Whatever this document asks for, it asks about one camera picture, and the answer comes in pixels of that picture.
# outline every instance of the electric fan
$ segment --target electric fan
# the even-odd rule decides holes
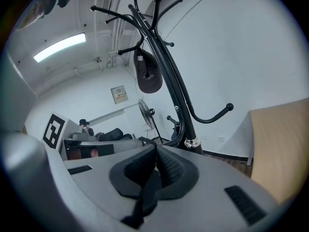
[[[140,112],[141,114],[143,115],[143,118],[146,122],[146,124],[151,128],[151,129],[156,129],[158,135],[159,135],[159,138],[161,140],[161,143],[163,143],[162,141],[162,138],[160,136],[160,133],[158,131],[158,128],[156,127],[156,124],[155,124],[155,120],[154,120],[154,114],[155,114],[155,110],[153,108],[149,109],[147,104],[139,99],[139,107],[140,107]]]

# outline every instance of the black vent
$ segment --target black vent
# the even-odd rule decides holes
[[[224,191],[228,194],[249,225],[255,224],[266,215],[239,186],[225,188]]]
[[[81,167],[77,167],[77,168],[70,168],[68,169],[69,173],[72,174],[79,174],[88,170],[91,170],[92,167],[90,167],[89,165],[86,166],[81,166]]]

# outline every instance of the wooden panel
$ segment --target wooden panel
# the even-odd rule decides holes
[[[252,179],[279,202],[297,194],[309,166],[309,99],[250,112]]]

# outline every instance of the wall socket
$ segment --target wall socket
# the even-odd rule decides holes
[[[218,136],[218,142],[224,143],[224,137],[223,136]]]

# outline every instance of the floor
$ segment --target floor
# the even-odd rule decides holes
[[[215,157],[211,155],[205,155],[208,157],[216,158],[222,161],[225,161],[226,163],[232,165],[234,168],[236,168],[238,171],[242,172],[243,174],[247,175],[248,177],[251,178],[252,174],[252,169],[253,169],[253,161],[251,162],[250,166],[247,166],[246,161],[240,161],[240,160],[231,160],[231,159],[226,159],[226,158],[221,158],[221,157]]]

